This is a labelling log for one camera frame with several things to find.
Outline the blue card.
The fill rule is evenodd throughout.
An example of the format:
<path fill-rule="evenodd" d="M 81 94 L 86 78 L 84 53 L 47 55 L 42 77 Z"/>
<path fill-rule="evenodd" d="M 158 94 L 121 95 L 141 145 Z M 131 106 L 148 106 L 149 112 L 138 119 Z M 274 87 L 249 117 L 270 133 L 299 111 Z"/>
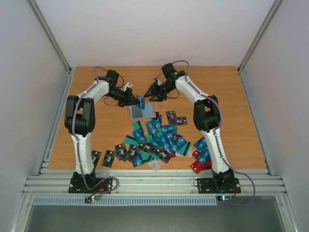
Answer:
<path fill-rule="evenodd" d="M 145 99 L 142 96 L 137 95 L 137 100 L 139 103 L 137 104 L 137 107 L 144 110 L 145 109 Z"/>

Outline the black vip membership card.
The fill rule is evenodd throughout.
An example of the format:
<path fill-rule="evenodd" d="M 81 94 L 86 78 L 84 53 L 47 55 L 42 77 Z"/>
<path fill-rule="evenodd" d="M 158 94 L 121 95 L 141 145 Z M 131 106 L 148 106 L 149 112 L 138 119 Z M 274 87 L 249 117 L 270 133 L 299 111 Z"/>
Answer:
<path fill-rule="evenodd" d="M 159 146 L 154 154 L 160 158 L 164 163 L 168 163 L 170 159 L 172 158 L 172 154 L 168 151 L 165 150 L 163 147 Z"/>

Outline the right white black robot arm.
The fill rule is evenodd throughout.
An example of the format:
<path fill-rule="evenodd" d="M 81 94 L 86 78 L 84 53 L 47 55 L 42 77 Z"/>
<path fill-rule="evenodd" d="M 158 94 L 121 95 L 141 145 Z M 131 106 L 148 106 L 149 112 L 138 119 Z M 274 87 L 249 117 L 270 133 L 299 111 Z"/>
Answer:
<path fill-rule="evenodd" d="M 212 178 L 209 188 L 215 193 L 227 193 L 228 190 L 240 193 L 240 185 L 227 161 L 220 135 L 222 113 L 217 97 L 203 92 L 195 85 L 187 72 L 177 71 L 173 63 L 167 63 L 161 68 L 166 81 L 161 83 L 155 79 L 144 97 L 151 102 L 162 102 L 173 90 L 182 92 L 194 105 L 193 120 L 195 127 L 201 131 L 208 146 L 212 161 Z"/>

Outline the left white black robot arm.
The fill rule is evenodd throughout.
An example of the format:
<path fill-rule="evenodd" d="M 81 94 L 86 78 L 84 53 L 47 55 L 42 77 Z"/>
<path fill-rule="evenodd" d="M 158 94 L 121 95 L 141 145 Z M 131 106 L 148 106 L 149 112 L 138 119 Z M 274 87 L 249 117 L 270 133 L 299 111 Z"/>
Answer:
<path fill-rule="evenodd" d="M 119 107 L 139 104 L 133 95 L 133 84 L 128 82 L 118 87 L 121 76 L 115 70 L 107 70 L 105 76 L 98 76 L 92 85 L 78 95 L 69 95 L 66 100 L 64 125 L 73 140 L 75 170 L 70 180 L 69 193 L 93 192 L 101 181 L 96 178 L 92 161 L 91 137 L 95 128 L 95 104 L 104 96 L 118 101 Z"/>

